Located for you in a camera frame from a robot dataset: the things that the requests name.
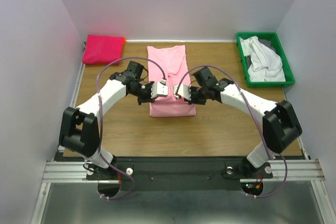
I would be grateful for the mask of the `light pink t shirt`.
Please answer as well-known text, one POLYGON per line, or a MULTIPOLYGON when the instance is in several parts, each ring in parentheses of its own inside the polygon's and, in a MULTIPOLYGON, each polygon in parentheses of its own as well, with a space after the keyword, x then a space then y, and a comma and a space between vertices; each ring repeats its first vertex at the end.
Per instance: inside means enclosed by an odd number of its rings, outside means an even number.
POLYGON ((174 96, 173 87, 183 79, 183 84, 191 83, 186 62, 186 49, 184 45, 171 48, 147 47, 148 58, 158 63, 164 70, 166 85, 169 88, 167 97, 158 97, 155 102, 150 103, 149 115, 154 118, 195 116, 195 105, 189 105, 184 99, 177 99, 174 96))

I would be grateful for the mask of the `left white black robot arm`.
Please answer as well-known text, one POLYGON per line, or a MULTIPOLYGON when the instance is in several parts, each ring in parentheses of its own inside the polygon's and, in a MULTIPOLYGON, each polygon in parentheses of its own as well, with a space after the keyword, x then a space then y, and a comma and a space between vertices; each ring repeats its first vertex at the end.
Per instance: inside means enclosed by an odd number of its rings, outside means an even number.
POLYGON ((138 103, 154 102, 159 95, 166 95, 166 82, 141 83, 144 66, 130 61, 127 69, 110 76, 103 87, 97 86, 96 93, 85 103, 64 110, 59 134, 60 146, 80 154, 99 167, 106 179, 116 173, 132 179, 131 169, 125 172, 115 165, 116 157, 102 148, 103 116, 119 100, 128 94, 134 95, 138 103))

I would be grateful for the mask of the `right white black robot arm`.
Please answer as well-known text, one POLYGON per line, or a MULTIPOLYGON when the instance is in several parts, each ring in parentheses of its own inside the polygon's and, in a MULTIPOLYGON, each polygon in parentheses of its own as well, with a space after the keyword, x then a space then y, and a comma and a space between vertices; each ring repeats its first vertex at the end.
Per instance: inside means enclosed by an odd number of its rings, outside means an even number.
POLYGON ((244 175, 253 177, 258 174, 266 162, 280 155, 302 134, 302 127, 290 102, 275 102, 254 95, 242 89, 231 76, 218 80, 210 71, 210 66, 201 66, 193 76, 198 83, 196 87, 180 83, 174 91, 188 104, 205 105, 207 100, 213 100, 252 117, 261 142, 244 157, 241 165, 244 175))

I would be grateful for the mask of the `folded magenta t shirt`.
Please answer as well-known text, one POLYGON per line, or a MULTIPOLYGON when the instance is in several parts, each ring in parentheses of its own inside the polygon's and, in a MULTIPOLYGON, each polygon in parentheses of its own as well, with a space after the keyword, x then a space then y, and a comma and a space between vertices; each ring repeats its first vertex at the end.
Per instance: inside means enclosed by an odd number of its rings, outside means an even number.
POLYGON ((107 65, 122 56, 124 37, 88 35, 82 63, 85 65, 107 65))

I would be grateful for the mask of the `white crumpled t shirt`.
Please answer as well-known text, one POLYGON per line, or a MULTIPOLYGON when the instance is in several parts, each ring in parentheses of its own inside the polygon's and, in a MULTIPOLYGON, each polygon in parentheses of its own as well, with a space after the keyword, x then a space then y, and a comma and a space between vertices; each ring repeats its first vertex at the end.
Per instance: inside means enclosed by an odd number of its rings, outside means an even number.
POLYGON ((257 36, 239 38, 246 57, 247 71, 251 82, 285 82, 281 57, 261 44, 257 36))

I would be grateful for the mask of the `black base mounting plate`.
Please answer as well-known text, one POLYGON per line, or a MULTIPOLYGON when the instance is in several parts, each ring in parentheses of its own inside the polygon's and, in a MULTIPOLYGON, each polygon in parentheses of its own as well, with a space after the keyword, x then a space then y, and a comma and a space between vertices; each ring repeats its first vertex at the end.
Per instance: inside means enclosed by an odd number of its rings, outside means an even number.
POLYGON ((125 172, 132 169, 130 177, 118 177, 111 168, 89 164, 93 172, 88 181, 116 182, 122 191, 134 186, 136 191, 182 191, 182 190, 241 190, 243 182, 273 177, 270 163, 260 168, 249 165, 242 156, 196 156, 196 157, 121 157, 116 167, 125 172))

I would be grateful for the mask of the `grey garment in bin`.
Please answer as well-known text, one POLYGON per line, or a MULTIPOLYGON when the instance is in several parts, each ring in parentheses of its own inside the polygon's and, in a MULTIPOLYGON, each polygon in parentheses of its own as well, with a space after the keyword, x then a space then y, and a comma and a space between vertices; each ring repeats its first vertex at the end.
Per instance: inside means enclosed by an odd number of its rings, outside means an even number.
POLYGON ((272 51, 276 52, 275 48, 272 46, 269 40, 260 39, 260 38, 258 40, 261 44, 265 45, 266 47, 270 48, 272 51))

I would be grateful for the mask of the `green plastic bin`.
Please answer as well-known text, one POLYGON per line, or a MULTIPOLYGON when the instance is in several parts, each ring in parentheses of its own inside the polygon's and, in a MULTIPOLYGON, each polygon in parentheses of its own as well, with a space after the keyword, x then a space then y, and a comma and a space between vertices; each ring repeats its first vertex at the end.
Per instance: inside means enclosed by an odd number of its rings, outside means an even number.
POLYGON ((236 34, 236 38, 237 38, 236 45, 238 47, 240 61, 243 67, 244 75, 245 75, 246 85, 249 88, 288 87, 295 83, 295 78, 290 69, 287 57, 282 48, 279 37, 275 32, 238 32, 236 34), (247 71, 246 57, 244 57, 243 55, 243 51, 242 51, 242 48, 239 42, 239 38, 241 37, 242 39, 247 39, 252 36, 257 36, 260 39, 269 40, 271 42, 272 46, 276 50, 276 53, 281 57, 282 67, 283 67, 283 71, 284 71, 285 78, 286 78, 285 82, 251 82, 250 81, 248 71, 247 71))

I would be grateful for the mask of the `aluminium extrusion rail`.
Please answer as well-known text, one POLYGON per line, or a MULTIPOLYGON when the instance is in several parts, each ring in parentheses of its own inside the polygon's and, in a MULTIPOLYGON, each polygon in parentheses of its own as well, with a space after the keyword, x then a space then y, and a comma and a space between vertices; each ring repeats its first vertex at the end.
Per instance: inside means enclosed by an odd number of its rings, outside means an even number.
MULTIPOLYGON (((274 160, 269 165, 272 178, 263 178, 265 182, 280 182, 287 174, 286 181, 325 181, 321 165, 315 160, 287 160, 287 172, 283 161, 274 160)), ((48 162, 45 165, 43 183, 96 183, 88 180, 87 171, 82 162, 48 162)))

